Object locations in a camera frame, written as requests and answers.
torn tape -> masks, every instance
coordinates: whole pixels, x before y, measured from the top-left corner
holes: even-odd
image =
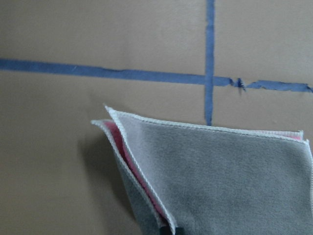
[[[92,66],[67,65],[35,61],[9,60],[9,59],[0,59],[0,70],[42,72],[76,76],[121,78],[130,80],[205,85],[205,77],[203,75],[170,73],[170,72],[153,72],[141,70],[110,70]],[[254,88],[254,89],[264,88],[267,90],[313,93],[313,88],[309,87],[309,85],[305,83],[285,83],[277,81],[259,80],[246,86],[244,85],[242,79],[238,79],[236,82],[234,82],[229,77],[218,77],[218,76],[214,76],[213,85],[219,87],[231,85],[233,87],[242,87],[242,88],[244,86],[245,88]]]
[[[196,74],[154,72],[143,70],[111,70],[102,67],[25,60],[0,59],[0,70],[204,85],[204,76]]]
[[[228,85],[231,85],[233,87],[239,87],[239,88],[241,87],[244,90],[246,88],[254,88],[254,89],[264,88],[267,90],[275,90],[275,91],[313,93],[313,88],[309,87],[309,85],[305,83],[286,83],[286,82],[259,80],[257,82],[253,82],[246,86],[241,78],[238,78],[238,80],[234,82],[229,77],[214,77],[214,86],[224,87]]]

cardboard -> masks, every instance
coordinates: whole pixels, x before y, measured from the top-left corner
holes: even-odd
[[[213,125],[248,130],[304,131],[313,149],[312,93],[214,87]]]
[[[0,57],[204,74],[205,0],[5,0]]]
[[[310,0],[215,1],[215,75],[312,86],[312,8]]]
[[[103,102],[205,124],[204,86],[0,71],[0,234],[140,234]]]

blue tape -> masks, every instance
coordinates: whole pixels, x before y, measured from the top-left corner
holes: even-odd
[[[214,76],[214,0],[206,2],[206,53],[205,53],[205,119],[212,124],[213,113],[213,76]]]
[[[309,87],[308,84],[305,83],[286,83],[286,82],[274,82],[274,81],[265,81],[259,80],[257,82],[253,82],[247,86],[247,88],[265,88],[268,90],[276,90],[276,91],[292,91],[292,92],[312,92],[313,88]]]
[[[249,85],[244,85],[242,79],[238,78],[237,82],[234,82],[229,77],[214,77],[214,86],[225,87],[231,85],[233,87],[242,87],[244,90],[246,88],[260,89],[264,88],[267,90],[275,91],[292,91],[292,92],[311,92],[313,93],[313,88],[309,87],[305,83],[287,83],[287,82],[276,82],[276,81],[265,81],[259,80],[253,82]]]
[[[142,70],[111,70],[101,67],[0,59],[0,70],[43,72],[89,77],[120,78],[142,81],[174,82],[204,85],[204,76],[195,74]]]

